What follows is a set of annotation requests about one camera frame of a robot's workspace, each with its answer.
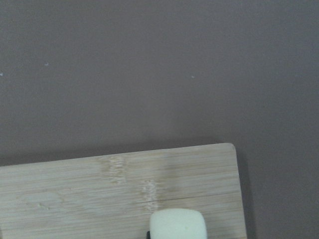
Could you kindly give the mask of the white steamed bun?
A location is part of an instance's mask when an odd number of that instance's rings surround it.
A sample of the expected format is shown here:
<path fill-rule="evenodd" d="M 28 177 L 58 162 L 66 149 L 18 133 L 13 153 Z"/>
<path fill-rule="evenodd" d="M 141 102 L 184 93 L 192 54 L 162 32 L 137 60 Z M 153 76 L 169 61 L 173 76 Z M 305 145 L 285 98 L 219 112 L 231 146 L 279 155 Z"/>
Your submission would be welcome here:
<path fill-rule="evenodd" d="M 151 239 L 206 239 L 203 215 L 190 209 L 164 209 L 150 217 Z"/>

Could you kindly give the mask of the wooden cutting board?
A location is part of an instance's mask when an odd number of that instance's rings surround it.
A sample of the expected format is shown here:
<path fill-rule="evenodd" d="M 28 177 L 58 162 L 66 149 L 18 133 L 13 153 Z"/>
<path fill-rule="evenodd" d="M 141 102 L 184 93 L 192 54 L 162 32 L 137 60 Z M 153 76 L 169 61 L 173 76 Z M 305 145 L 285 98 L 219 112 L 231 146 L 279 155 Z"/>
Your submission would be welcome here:
<path fill-rule="evenodd" d="M 144 239 L 153 212 L 200 211 L 210 239 L 244 239 L 234 145 L 3 166 L 3 239 Z"/>

